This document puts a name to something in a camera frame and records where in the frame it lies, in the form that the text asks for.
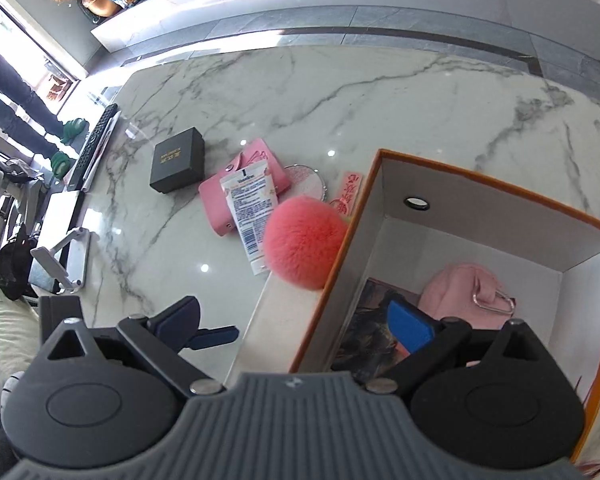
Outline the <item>pink card holder wallet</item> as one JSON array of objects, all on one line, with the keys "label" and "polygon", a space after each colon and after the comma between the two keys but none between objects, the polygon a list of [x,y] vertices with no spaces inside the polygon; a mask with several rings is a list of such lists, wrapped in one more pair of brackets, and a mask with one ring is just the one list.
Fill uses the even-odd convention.
[{"label": "pink card holder wallet", "polygon": [[263,139],[248,143],[227,164],[199,185],[198,191],[204,205],[204,212],[216,235],[225,236],[236,228],[233,216],[233,199],[228,184],[242,176],[242,170],[257,162],[268,163],[268,173],[273,179],[277,195],[291,187],[285,169]]}]

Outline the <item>black gift box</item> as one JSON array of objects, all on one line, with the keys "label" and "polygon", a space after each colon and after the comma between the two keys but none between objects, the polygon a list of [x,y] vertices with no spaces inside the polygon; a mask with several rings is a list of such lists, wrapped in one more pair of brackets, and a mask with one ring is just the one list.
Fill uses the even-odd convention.
[{"label": "black gift box", "polygon": [[204,137],[188,128],[155,146],[149,186],[162,194],[204,180]]}]

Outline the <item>red paper charm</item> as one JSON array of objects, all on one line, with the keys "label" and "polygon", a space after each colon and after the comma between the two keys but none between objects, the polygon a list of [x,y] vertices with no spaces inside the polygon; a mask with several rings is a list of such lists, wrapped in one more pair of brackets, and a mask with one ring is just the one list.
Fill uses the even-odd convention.
[{"label": "red paper charm", "polygon": [[340,187],[336,196],[329,202],[332,208],[338,211],[343,217],[350,217],[353,214],[358,193],[360,192],[364,176],[359,172],[346,171],[340,181]]}]

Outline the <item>orange cardboard box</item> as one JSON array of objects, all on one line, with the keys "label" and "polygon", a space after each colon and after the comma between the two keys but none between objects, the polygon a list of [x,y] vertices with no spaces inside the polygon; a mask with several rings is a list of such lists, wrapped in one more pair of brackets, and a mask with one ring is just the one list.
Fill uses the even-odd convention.
[{"label": "orange cardboard box", "polygon": [[292,366],[407,374],[417,429],[474,464],[576,458],[600,412],[600,220],[381,150]]}]

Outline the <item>black keyboard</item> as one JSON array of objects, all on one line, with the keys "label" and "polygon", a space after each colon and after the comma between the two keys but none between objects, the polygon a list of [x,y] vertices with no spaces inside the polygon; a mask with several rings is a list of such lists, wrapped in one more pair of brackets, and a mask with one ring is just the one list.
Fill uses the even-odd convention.
[{"label": "black keyboard", "polygon": [[102,140],[105,139],[105,134],[109,131],[109,127],[114,124],[114,118],[117,117],[118,111],[119,107],[116,103],[109,104],[102,112],[102,116],[99,117],[94,129],[86,137],[79,158],[70,172],[69,181],[66,185],[67,191],[76,191],[82,188],[87,170],[92,166],[96,151],[100,147],[100,144],[102,144]]}]

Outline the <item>pink plush pouch with carabiner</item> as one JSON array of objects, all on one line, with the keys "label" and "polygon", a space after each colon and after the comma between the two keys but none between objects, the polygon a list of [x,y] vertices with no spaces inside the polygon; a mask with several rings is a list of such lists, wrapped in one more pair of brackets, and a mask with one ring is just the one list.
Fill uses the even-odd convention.
[{"label": "pink plush pouch with carabiner", "polygon": [[488,269],[461,263],[432,278],[417,307],[435,320],[460,318],[476,330],[499,330],[514,316],[516,300]]}]

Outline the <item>white lotion tube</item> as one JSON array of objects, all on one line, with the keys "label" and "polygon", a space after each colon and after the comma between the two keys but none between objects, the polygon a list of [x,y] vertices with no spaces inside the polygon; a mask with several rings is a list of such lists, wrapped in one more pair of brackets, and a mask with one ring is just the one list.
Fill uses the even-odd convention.
[{"label": "white lotion tube", "polygon": [[251,271],[268,270],[264,261],[263,239],[268,219],[278,205],[267,162],[257,162],[242,170],[242,176],[228,184],[233,199],[233,216],[249,260]]}]

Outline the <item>pink round compact mirror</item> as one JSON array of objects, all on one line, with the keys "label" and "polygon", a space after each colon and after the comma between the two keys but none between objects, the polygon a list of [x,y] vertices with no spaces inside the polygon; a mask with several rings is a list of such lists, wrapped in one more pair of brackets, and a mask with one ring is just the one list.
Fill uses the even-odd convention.
[{"label": "pink round compact mirror", "polygon": [[305,195],[324,202],[327,186],[320,173],[306,165],[294,164],[285,167],[286,176],[291,182],[290,188],[279,195],[279,201]]}]

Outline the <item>pink fur pompom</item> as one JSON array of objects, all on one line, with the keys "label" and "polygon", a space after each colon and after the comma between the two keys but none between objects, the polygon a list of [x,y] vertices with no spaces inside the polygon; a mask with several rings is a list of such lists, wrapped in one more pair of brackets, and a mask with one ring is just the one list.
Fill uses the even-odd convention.
[{"label": "pink fur pompom", "polygon": [[346,236],[348,222],[336,209],[309,196],[278,205],[266,224],[264,260],[287,283],[323,288]]}]

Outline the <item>white tablet stand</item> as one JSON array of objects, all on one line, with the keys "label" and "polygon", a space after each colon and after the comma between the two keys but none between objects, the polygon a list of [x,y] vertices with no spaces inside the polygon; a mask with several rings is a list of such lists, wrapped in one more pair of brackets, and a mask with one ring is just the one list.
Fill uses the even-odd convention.
[{"label": "white tablet stand", "polygon": [[73,294],[85,283],[92,232],[80,226],[84,193],[50,196],[38,244],[31,250],[29,283],[50,294]]}]

